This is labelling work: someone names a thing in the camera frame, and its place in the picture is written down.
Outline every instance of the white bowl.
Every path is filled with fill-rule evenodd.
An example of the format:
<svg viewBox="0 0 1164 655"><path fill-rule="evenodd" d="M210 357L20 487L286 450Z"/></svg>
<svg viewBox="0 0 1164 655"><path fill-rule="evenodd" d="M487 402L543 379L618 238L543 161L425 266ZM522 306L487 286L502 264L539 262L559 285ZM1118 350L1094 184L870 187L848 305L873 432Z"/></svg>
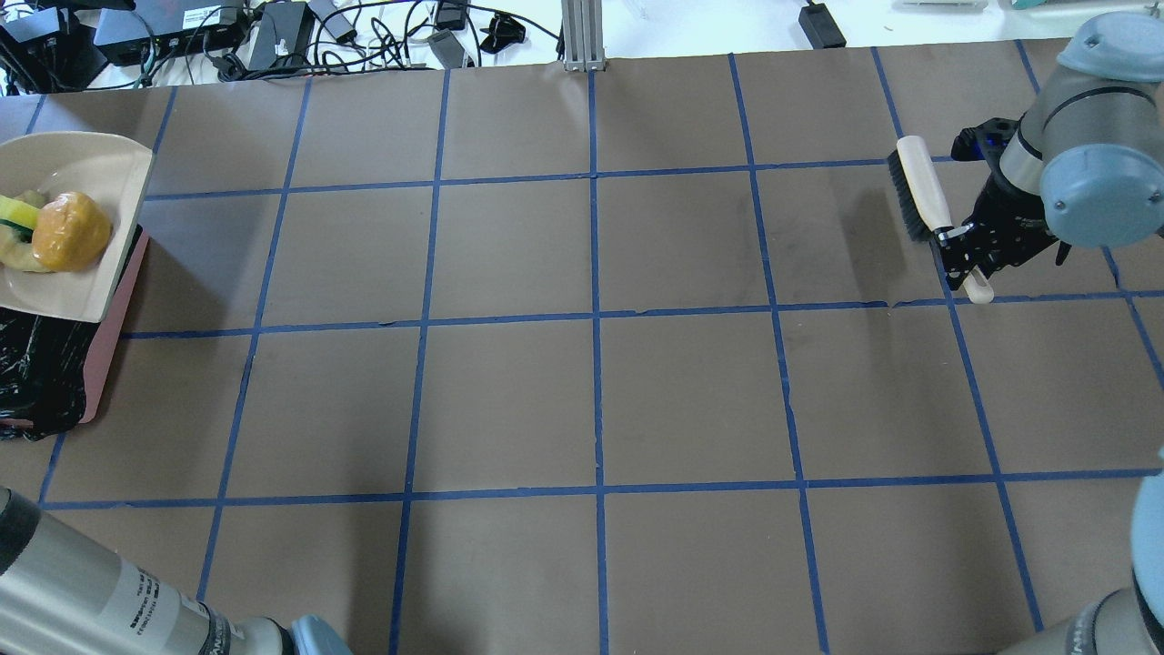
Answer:
<svg viewBox="0 0 1164 655"><path fill-rule="evenodd" d="M52 199L80 191L105 209L113 236L101 258L76 272L0 268L0 306L100 322L129 251L154 152L114 134L45 131L0 144L0 193L33 188Z"/></svg>

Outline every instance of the metal post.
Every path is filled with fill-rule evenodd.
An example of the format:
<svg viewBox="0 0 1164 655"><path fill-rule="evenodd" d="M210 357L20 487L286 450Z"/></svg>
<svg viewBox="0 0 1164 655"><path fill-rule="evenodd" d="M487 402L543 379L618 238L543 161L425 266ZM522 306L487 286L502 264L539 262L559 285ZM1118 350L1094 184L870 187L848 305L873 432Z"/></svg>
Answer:
<svg viewBox="0 0 1164 655"><path fill-rule="evenodd" d="M567 71L604 70L602 0L562 0L563 62Z"/></svg>

